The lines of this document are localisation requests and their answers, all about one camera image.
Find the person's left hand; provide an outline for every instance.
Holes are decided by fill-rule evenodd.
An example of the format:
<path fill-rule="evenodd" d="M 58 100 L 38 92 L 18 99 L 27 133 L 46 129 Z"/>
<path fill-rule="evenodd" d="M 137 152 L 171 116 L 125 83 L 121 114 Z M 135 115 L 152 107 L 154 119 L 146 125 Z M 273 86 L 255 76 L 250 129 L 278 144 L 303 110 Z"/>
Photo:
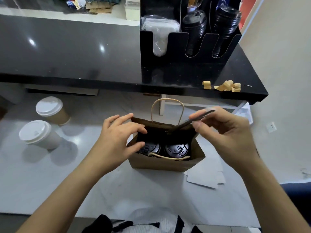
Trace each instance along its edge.
<path fill-rule="evenodd" d="M 82 162 L 87 163 L 92 172 L 98 173 L 99 178 L 116 169 L 131 154 L 145 145 L 145 142 L 137 142 L 130 147 L 126 147 L 130 135 L 136 132 L 147 133 L 145 126 L 142 124 L 134 122 L 123 124 L 133 116 L 134 114 L 130 113 L 122 117 L 114 115 L 105 119 L 98 140 Z"/>

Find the brown paper bag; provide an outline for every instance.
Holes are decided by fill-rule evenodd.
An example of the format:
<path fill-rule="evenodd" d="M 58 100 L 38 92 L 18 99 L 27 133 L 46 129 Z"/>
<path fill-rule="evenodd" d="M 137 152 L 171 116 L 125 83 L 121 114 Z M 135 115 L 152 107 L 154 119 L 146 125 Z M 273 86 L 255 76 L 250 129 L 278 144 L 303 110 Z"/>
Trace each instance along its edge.
<path fill-rule="evenodd" d="M 178 101 L 175 99 L 163 98 L 163 99 L 156 100 L 153 106 L 160 100 Z M 187 141 L 189 143 L 189 152 L 191 154 L 190 160 L 187 159 L 187 160 L 180 161 L 178 159 L 169 159 L 165 157 L 161 158 L 161 157 L 155 157 L 155 156 L 148 157 L 143 154 L 134 153 L 128 159 L 132 168 L 184 172 L 192 168 L 194 165 L 196 165 L 197 163 L 199 163 L 201 160 L 205 158 L 204 152 L 202 151 L 202 149 L 200 148 L 199 144 L 197 143 L 195 139 L 197 137 L 197 133 L 194 131 L 194 128 L 192 127 L 191 124 L 187 125 L 186 127 L 182 128 L 180 131 L 176 132 L 176 135 L 173 135 L 173 134 L 167 135 L 165 131 L 174 125 L 154 122 L 152 119 L 152 113 L 151 113 L 151 121 L 148 121 L 145 119 L 139 119 L 139 118 L 132 118 L 132 121 L 145 125 L 145 128 L 148 131 L 148 134 L 147 134 L 148 137 L 150 139 L 155 139 L 157 140 L 157 142 L 161 142 L 162 144 L 164 144 L 165 142 L 174 143 L 176 141 L 181 141 L 182 143 L 182 142 Z M 139 137 L 140 137 L 139 141 L 146 138 L 141 133 L 136 134 L 134 135 L 134 138 L 128 143 L 127 146 L 131 146 L 135 144 L 137 140 L 139 139 Z"/>

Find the coffee cup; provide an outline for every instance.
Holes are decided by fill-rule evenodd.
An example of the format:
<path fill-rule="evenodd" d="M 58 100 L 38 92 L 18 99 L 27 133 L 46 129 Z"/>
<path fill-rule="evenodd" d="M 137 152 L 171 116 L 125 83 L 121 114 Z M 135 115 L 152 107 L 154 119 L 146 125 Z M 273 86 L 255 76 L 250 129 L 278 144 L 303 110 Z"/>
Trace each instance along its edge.
<path fill-rule="evenodd" d="M 55 149 L 62 138 L 52 130 L 51 125 L 42 120 L 35 120 L 24 125 L 19 132 L 20 139 L 29 145 L 37 145 L 44 149 Z"/>
<path fill-rule="evenodd" d="M 58 125 L 64 125 L 70 119 L 70 116 L 63 108 L 63 102 L 54 96 L 39 101 L 36 105 L 36 111 L 40 116 Z"/>

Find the paper bag handle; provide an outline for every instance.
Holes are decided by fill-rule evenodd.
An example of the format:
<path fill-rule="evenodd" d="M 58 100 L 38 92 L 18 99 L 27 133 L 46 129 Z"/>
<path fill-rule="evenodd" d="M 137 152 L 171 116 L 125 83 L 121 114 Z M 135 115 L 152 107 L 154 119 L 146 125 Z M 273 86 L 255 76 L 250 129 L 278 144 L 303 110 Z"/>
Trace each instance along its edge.
<path fill-rule="evenodd" d="M 177 124 L 177 125 L 179 125 L 179 123 L 180 123 L 180 121 L 181 121 L 181 117 L 182 117 L 183 114 L 184 114 L 185 106 L 184 106 L 184 104 L 181 103 L 179 100 L 172 99 L 172 98 L 160 98 L 160 99 L 157 99 L 157 100 L 153 103 L 153 105 L 151 106 L 151 121 L 153 122 L 153 119 L 152 119 L 152 109 L 153 109 L 154 105 L 155 105 L 158 101 L 163 101 L 163 100 L 164 100 L 164 101 L 166 101 L 166 100 L 168 100 L 168 101 L 177 101 L 177 102 L 179 102 L 179 103 L 183 106 L 183 111 L 182 111 L 182 113 L 181 113 L 181 116 L 180 116 L 179 121 L 178 121 L 178 124 Z"/>
<path fill-rule="evenodd" d="M 169 157 L 161 156 L 161 155 L 158 155 L 158 154 L 155 154 L 155 153 L 152 153 L 152 152 L 150 152 L 150 153 L 148 154 L 148 157 L 150 157 L 151 155 L 157 156 L 157 157 L 159 157 L 159 158 L 165 158 L 165 159 L 177 160 L 177 161 L 182 161 L 182 160 L 184 160 L 184 159 L 190 158 L 190 156 L 185 156 L 185 157 L 182 157 L 182 158 L 169 158 Z"/>

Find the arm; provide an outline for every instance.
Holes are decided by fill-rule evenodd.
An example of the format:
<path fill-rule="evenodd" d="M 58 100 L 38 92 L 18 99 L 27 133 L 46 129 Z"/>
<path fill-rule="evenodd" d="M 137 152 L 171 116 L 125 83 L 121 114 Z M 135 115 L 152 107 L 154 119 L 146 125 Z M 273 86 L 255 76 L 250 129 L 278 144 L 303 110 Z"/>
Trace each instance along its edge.
<path fill-rule="evenodd" d="M 310 233 L 307 222 L 258 156 L 248 120 L 220 107 L 214 109 L 201 121 L 193 122 L 193 127 L 242 177 L 263 232 Z M 199 110 L 189 118 L 204 112 Z"/>
<path fill-rule="evenodd" d="M 144 125 L 133 122 L 123 124 L 131 117 L 133 114 L 123 117 L 115 115 L 104 121 L 102 132 L 88 155 L 27 219 L 18 233 L 67 232 L 80 205 L 96 182 L 145 145 L 144 142 L 138 142 L 126 147 L 131 134 L 138 131 L 147 133 Z"/>

